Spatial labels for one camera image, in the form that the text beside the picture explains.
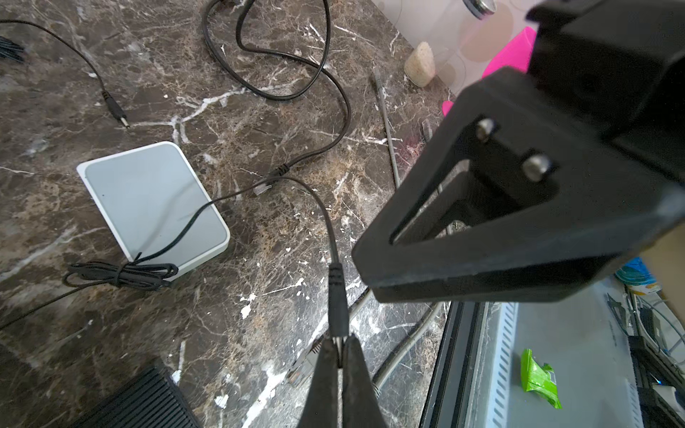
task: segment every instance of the pink object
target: pink object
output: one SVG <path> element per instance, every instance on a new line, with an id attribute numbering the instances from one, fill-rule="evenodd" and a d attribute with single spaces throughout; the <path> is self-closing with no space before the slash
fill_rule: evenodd
<path id="1" fill-rule="evenodd" d="M 449 113 L 449 109 L 452 108 L 454 103 L 452 101 L 443 101 L 443 116 L 446 116 L 447 113 Z"/>
<path id="2" fill-rule="evenodd" d="M 494 73 L 502 67 L 509 66 L 528 71 L 530 56 L 533 54 L 533 44 L 537 33 L 531 27 L 526 27 L 518 33 L 507 45 L 490 61 L 485 68 L 483 77 Z"/>

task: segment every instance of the green snack wrapper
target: green snack wrapper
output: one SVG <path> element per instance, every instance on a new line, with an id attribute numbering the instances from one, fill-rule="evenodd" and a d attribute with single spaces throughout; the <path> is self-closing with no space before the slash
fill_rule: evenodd
<path id="1" fill-rule="evenodd" d="M 555 409 L 561 409 L 556 389 L 556 376 L 549 364 L 540 367 L 533 360 L 533 351 L 526 349 L 521 356 L 521 383 L 524 391 L 535 391 L 547 399 Z"/>

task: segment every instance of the screw head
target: screw head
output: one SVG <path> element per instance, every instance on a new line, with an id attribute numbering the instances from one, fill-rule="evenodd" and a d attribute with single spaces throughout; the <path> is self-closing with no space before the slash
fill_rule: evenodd
<path id="1" fill-rule="evenodd" d="M 475 126 L 475 136 L 478 140 L 486 142 L 490 135 L 495 130 L 495 121 L 491 118 L 485 118 L 478 121 Z"/>
<path id="2" fill-rule="evenodd" d="M 523 161 L 521 169 L 523 174 L 532 182 L 539 183 L 552 167 L 552 161 L 541 153 L 533 155 Z"/>

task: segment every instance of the dark marble surface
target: dark marble surface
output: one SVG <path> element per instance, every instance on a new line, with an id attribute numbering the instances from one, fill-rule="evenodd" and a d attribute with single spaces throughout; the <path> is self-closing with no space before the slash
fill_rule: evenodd
<path id="1" fill-rule="evenodd" d="M 0 303 L 7 320 L 62 294 L 68 263 L 123 254 L 76 166 L 161 140 L 176 142 L 212 196 L 252 183 L 342 125 L 339 94 L 320 79 L 302 98 L 265 101 L 246 93 L 212 60 L 199 30 L 202 1 L 8 0 L 0 16 L 48 24 L 99 68 L 127 110 L 114 122 L 97 82 L 72 52 L 37 29 L 0 25 L 28 48 L 27 62 L 0 60 Z M 403 76 L 408 43 L 369 0 L 331 2 L 328 69 L 353 106 L 349 135 L 293 174 L 329 207 L 350 301 L 364 289 L 349 252 L 393 183 L 371 85 L 388 77 L 390 121 L 404 172 L 421 150 L 419 123 L 439 122 L 447 89 L 419 90 Z M 212 33 L 249 81 L 290 92 L 300 66 L 239 53 L 237 11 L 219 8 Z M 319 59 L 325 28 L 315 0 L 261 0 L 248 42 Z M 309 341 L 325 330 L 327 245 L 313 200 L 290 185 L 220 203 L 228 249 L 144 294 L 100 286 L 74 294 L 0 331 L 0 426 L 66 426 L 161 357 L 206 427 L 294 427 L 308 382 L 281 382 Z M 427 310 L 372 301 L 353 322 L 373 372 Z M 379 400 L 391 427 L 417 425 L 444 314 L 411 350 Z"/>

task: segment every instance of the white router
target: white router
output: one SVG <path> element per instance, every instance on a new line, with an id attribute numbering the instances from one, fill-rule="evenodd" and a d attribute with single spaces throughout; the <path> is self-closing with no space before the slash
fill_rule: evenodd
<path id="1" fill-rule="evenodd" d="M 210 195 L 181 149 L 169 141 L 80 164 L 78 171 L 126 258 L 132 262 L 170 243 Z M 172 249 L 142 264 L 173 263 L 178 275 L 228 247 L 231 234 L 214 205 L 205 208 Z"/>

